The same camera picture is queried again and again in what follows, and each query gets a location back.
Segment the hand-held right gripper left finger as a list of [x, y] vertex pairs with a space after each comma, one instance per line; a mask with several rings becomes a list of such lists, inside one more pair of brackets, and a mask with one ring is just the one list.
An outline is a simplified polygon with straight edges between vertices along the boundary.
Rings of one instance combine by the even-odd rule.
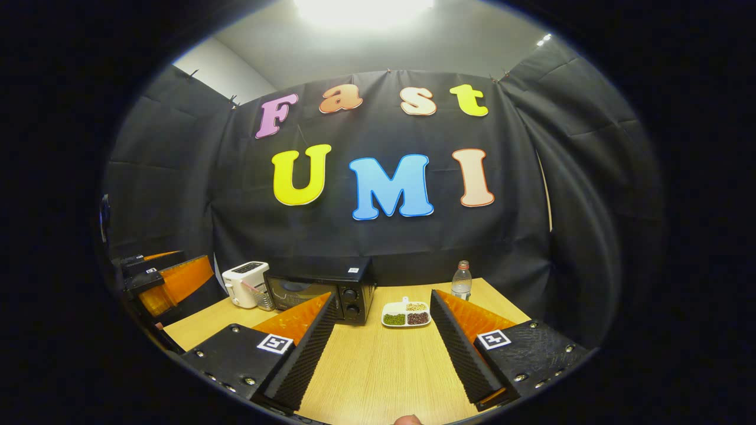
[[258, 325], [231, 323], [180, 355], [230, 395], [282, 414], [298, 411], [337, 320], [337, 296], [321, 294]]

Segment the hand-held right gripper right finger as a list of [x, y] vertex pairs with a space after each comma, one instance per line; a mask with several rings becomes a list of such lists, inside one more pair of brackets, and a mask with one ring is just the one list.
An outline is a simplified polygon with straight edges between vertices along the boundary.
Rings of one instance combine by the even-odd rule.
[[478, 411], [542, 393], [591, 357], [543, 321], [514, 323], [440, 290], [432, 291], [429, 311]]

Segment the white divided tray of beans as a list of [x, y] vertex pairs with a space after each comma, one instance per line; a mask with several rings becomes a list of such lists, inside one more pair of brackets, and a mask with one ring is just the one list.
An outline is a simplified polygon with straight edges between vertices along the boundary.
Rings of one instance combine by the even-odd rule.
[[387, 328], [416, 328], [429, 325], [432, 318], [426, 302], [411, 301], [408, 297], [403, 297], [400, 302], [388, 302], [384, 305], [380, 321]]

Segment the black electric oven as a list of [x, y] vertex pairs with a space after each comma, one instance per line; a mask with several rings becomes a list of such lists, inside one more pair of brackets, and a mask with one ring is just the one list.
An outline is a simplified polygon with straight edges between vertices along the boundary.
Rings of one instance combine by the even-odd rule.
[[275, 259], [264, 272], [276, 309], [285, 311], [325, 293], [335, 295], [337, 319], [364, 325], [376, 288], [369, 257]]

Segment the white toaster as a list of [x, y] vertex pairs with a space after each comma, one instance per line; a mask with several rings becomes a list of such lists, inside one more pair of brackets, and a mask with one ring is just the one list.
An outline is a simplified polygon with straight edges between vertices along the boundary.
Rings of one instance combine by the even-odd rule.
[[253, 287], [265, 281], [269, 269], [264, 261], [249, 261], [222, 273], [224, 286], [230, 301], [237, 307], [253, 309], [257, 307]]

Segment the clear plastic water bottle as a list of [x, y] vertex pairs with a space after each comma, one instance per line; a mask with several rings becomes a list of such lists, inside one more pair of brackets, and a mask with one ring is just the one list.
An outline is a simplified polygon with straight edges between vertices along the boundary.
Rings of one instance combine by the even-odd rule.
[[472, 280], [469, 261], [459, 261], [457, 271], [452, 277], [452, 295], [462, 300], [469, 300], [471, 296]]

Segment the black backdrop cloth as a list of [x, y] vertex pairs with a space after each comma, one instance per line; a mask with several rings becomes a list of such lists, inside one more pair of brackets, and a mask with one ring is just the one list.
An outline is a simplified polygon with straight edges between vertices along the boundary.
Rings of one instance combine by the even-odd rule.
[[450, 282], [468, 260], [591, 346], [643, 304], [667, 233], [643, 124], [559, 44], [502, 81], [370, 71], [236, 108], [170, 66], [125, 116], [103, 192], [112, 257], [361, 256], [383, 286]]

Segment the large ceiling light panel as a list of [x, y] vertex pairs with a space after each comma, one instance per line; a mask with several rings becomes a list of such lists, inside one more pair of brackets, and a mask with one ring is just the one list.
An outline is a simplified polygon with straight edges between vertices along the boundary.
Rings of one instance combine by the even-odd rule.
[[392, 26], [432, 9], [435, 0], [294, 0], [299, 15], [319, 26]]

